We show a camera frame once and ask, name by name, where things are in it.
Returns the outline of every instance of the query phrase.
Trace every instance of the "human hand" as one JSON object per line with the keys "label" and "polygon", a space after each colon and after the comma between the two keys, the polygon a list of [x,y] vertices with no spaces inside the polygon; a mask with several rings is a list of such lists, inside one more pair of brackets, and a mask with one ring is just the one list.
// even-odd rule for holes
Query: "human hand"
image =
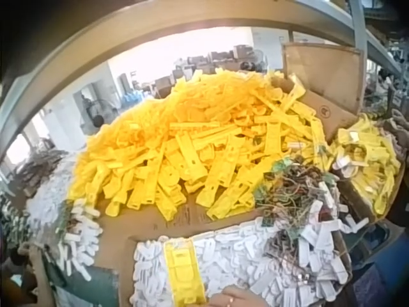
{"label": "human hand", "polygon": [[43,264],[42,252],[38,246],[30,245],[29,248],[29,258],[33,267],[39,264]]}
{"label": "human hand", "polygon": [[29,242],[23,242],[19,248],[17,249],[17,253],[20,256],[28,256],[29,255],[29,248],[30,248],[30,243]]}
{"label": "human hand", "polygon": [[189,307],[268,307],[266,301],[249,290],[228,286],[222,293],[213,295],[206,305]]}

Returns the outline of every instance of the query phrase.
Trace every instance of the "pile of yellow plastic parts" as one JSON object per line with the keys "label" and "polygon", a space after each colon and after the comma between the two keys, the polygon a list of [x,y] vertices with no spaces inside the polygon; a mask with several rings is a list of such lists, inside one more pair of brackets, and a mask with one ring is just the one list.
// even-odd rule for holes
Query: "pile of yellow plastic parts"
{"label": "pile of yellow plastic parts", "polygon": [[196,203],[222,219],[254,208],[253,190],[283,157],[302,155],[328,170],[321,121],[297,101],[304,88],[286,94],[271,77],[218,70],[178,80],[167,98],[134,107],[88,139],[68,198],[95,206],[103,192],[109,216],[121,204],[156,205],[170,221],[187,193],[201,189]]}
{"label": "pile of yellow plastic parts", "polygon": [[350,178],[361,198],[379,215],[384,215],[401,163],[391,139],[383,136],[375,122],[362,114],[348,130],[339,129],[331,145],[334,169]]}

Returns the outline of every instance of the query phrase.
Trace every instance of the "finger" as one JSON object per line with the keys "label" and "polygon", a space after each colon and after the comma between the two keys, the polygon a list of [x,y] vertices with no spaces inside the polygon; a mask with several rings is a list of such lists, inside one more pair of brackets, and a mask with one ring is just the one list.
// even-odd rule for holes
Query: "finger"
{"label": "finger", "polygon": [[236,286],[228,286],[223,289],[222,293],[224,295],[229,295],[237,299],[252,299],[255,296],[254,293],[240,289]]}
{"label": "finger", "polygon": [[233,297],[232,295],[226,295],[221,293],[213,295],[209,300],[209,304],[214,307],[245,306],[244,301],[242,299]]}
{"label": "finger", "polygon": [[217,307],[226,307],[227,305],[231,304],[234,301],[234,298],[230,295],[226,294],[214,294],[209,299],[209,304],[217,306]]}

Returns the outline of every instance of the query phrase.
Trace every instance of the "window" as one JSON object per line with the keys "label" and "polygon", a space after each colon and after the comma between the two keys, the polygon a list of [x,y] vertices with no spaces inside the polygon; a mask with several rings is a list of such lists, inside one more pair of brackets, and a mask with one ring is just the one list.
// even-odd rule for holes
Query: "window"
{"label": "window", "polygon": [[30,146],[22,134],[19,134],[7,150],[7,157],[14,165],[28,158]]}

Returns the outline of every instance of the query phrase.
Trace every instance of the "cardboard flap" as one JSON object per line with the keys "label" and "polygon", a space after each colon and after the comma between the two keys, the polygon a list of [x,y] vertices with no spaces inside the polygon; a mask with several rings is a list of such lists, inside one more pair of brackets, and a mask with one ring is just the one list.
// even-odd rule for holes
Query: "cardboard flap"
{"label": "cardboard flap", "polygon": [[357,49],[320,43],[286,43],[284,73],[295,74],[305,88],[352,114],[364,98],[364,57]]}

